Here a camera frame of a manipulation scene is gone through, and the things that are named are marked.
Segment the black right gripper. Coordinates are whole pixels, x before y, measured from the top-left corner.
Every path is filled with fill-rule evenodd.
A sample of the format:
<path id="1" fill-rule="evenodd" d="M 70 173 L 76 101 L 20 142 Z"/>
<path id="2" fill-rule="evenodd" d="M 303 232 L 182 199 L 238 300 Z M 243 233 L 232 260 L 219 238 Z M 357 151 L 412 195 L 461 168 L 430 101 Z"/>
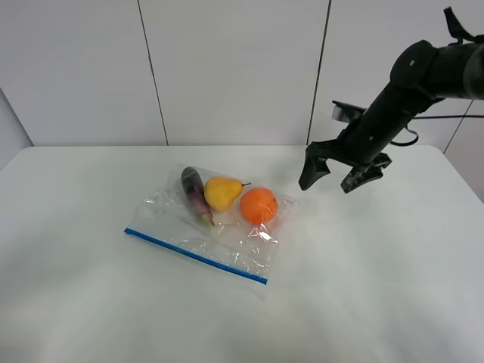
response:
<path id="1" fill-rule="evenodd" d="M 337 138 L 312 141 L 306 148 L 305 162 L 299 177 L 302 191 L 307 191 L 317 180 L 330 174 L 327 159 L 353 167 L 340 184 L 346 194 L 383 177 L 383 169 L 391 163 L 391 159 L 385 156 L 383 162 L 376 161 L 380 153 L 376 150 L 378 144 L 358 128 L 362 115 L 348 123 Z"/>

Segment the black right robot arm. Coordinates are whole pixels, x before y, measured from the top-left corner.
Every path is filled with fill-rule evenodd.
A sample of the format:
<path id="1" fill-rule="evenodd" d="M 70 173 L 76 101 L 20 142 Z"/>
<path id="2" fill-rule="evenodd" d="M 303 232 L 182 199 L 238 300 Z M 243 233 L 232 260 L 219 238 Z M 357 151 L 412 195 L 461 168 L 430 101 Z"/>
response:
<path id="1" fill-rule="evenodd" d="M 410 121 L 446 98 L 483 98 L 483 37 L 469 34 L 452 8 L 444 15 L 453 43 L 436 48 L 421 40 L 405 49 L 368 108 L 334 102 L 333 119 L 347 126 L 334 140 L 313 141 L 306 148 L 302 190 L 330 174 L 329 159 L 351 166 L 340 184 L 345 193 L 382 178 L 392 162 L 383 149 Z"/>

